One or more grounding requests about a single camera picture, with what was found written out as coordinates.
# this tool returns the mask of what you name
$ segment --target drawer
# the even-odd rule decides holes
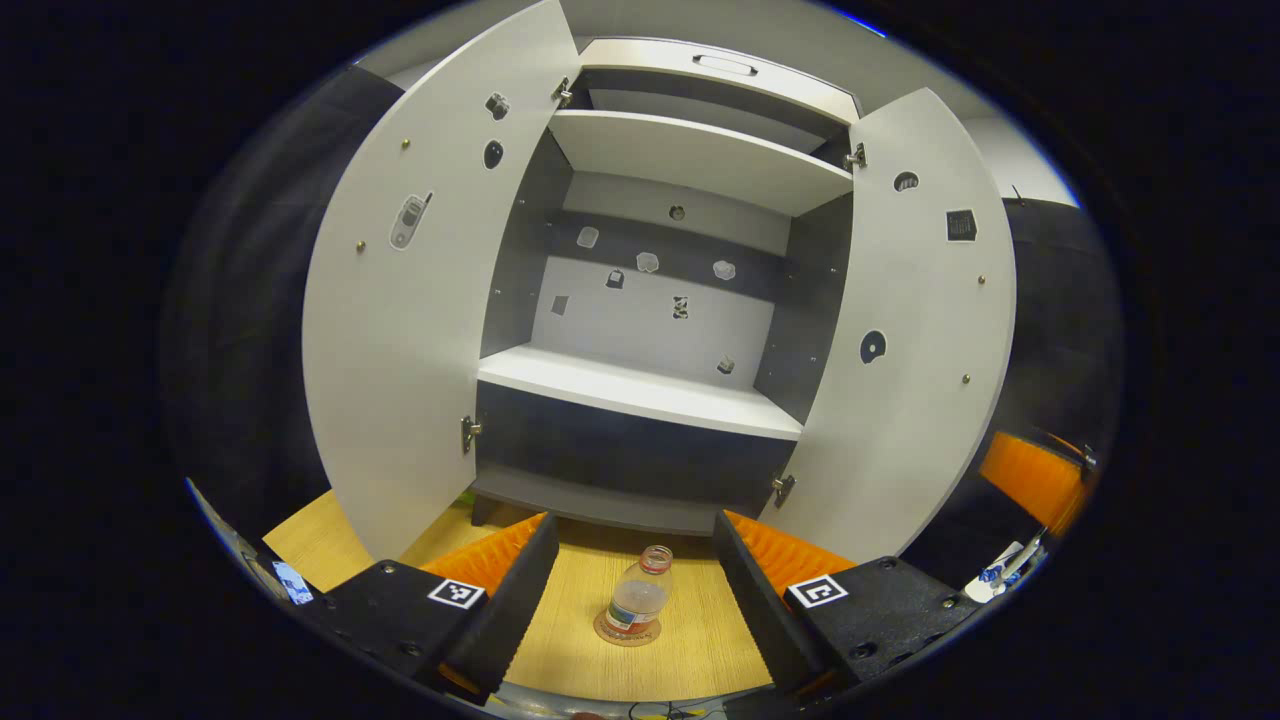
[[[759,58],[677,40],[598,37],[582,50],[582,69],[668,73],[754,90],[819,113],[858,120],[854,97],[836,86]]]

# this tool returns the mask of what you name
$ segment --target plastic bottle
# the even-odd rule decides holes
[[[605,628],[617,637],[643,633],[658,618],[671,597],[671,548],[652,544],[640,561],[627,568],[613,588],[613,602],[604,614]]]

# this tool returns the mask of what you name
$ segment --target drawer handle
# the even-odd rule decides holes
[[[727,60],[724,58],[716,58],[713,55],[694,55],[694,61],[699,65],[712,68],[714,70],[724,70],[728,73],[737,73],[740,76],[755,77],[760,73],[751,65],[746,63],[739,63],[737,60]]]

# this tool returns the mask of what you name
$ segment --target cabinet door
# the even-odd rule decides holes
[[[867,165],[852,168],[840,318],[783,473],[796,484],[760,519],[860,562],[900,553],[973,459],[1009,363],[1015,278],[995,179],[937,95],[906,95],[849,137]]]
[[[475,416],[498,246],[556,90],[577,72],[557,0],[507,18],[387,111],[325,211],[302,314],[307,406],[375,559],[399,557],[475,479],[460,421]]]

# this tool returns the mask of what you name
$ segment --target coaster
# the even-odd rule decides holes
[[[604,621],[605,612],[607,610],[602,610],[600,614],[595,616],[595,621],[591,623],[591,626],[595,628],[595,634],[600,635],[600,639],[609,644],[616,644],[618,647],[640,647],[643,644],[652,643],[658,639],[658,635],[662,634],[662,620],[654,620],[652,625],[644,629],[644,632],[627,635],[625,638],[614,637],[605,629],[609,626],[608,623]]]

